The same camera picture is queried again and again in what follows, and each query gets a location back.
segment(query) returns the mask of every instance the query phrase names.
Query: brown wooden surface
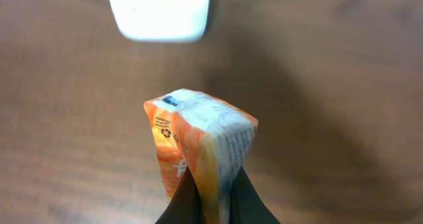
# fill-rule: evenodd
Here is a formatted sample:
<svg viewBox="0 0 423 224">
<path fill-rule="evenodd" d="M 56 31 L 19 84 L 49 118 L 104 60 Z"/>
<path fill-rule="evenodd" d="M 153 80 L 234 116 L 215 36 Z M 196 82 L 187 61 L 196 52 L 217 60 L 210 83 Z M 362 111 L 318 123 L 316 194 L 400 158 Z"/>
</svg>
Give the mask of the brown wooden surface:
<svg viewBox="0 0 423 224">
<path fill-rule="evenodd" d="M 181 87 L 259 119 L 245 168 L 281 222 L 423 223 L 423 1 L 213 8 L 203 40 L 148 44 L 108 0 L 0 0 L 0 223 L 153 223 L 143 102 Z"/>
</svg>

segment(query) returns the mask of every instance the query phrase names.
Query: recycling symbol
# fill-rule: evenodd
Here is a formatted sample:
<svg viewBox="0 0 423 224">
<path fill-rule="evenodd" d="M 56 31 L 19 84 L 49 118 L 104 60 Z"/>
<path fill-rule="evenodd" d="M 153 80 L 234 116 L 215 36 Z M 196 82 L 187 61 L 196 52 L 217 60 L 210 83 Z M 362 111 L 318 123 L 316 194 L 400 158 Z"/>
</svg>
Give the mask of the recycling symbol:
<svg viewBox="0 0 423 224">
<path fill-rule="evenodd" d="M 169 131 L 168 129 L 162 129 L 161 130 L 161 133 L 166 137 L 166 138 L 169 138 L 171 135 L 172 135 L 172 133 L 171 133 L 171 131 Z"/>
</svg>

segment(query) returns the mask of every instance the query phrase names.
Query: orange package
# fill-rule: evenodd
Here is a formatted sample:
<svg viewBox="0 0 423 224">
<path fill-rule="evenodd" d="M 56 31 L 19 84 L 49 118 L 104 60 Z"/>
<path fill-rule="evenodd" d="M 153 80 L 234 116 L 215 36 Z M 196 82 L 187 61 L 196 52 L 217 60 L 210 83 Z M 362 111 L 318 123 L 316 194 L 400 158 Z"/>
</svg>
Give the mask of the orange package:
<svg viewBox="0 0 423 224">
<path fill-rule="evenodd" d="M 208 94 L 180 89 L 147 101 L 157 159 L 172 197 L 188 166 L 205 222 L 229 222 L 229 191 L 250 149 L 258 121 Z"/>
</svg>

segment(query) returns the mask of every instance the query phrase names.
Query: wood grain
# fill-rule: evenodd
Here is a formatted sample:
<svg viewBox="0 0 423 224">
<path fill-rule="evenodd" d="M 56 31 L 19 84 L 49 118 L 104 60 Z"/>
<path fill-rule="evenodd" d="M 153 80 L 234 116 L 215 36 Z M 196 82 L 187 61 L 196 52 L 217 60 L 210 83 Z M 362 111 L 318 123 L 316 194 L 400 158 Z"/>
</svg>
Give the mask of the wood grain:
<svg viewBox="0 0 423 224">
<path fill-rule="evenodd" d="M 259 119 L 245 168 L 283 223 L 423 223 L 422 0 L 212 0 L 193 44 L 123 38 L 108 0 L 0 0 L 0 223 L 153 223 L 143 102 Z"/>
</svg>

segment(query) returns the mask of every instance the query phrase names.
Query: crumpled plastic wrapper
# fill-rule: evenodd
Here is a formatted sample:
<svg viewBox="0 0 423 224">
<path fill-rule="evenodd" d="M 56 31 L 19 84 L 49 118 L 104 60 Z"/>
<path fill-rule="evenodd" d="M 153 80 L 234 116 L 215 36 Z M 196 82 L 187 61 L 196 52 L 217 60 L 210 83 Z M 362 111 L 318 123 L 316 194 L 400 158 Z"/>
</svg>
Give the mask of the crumpled plastic wrapper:
<svg viewBox="0 0 423 224">
<path fill-rule="evenodd" d="M 180 89 L 147 101 L 157 159 L 172 197 L 188 166 L 207 224 L 229 223 L 229 192 L 256 133 L 257 119 L 208 94 Z"/>
</svg>

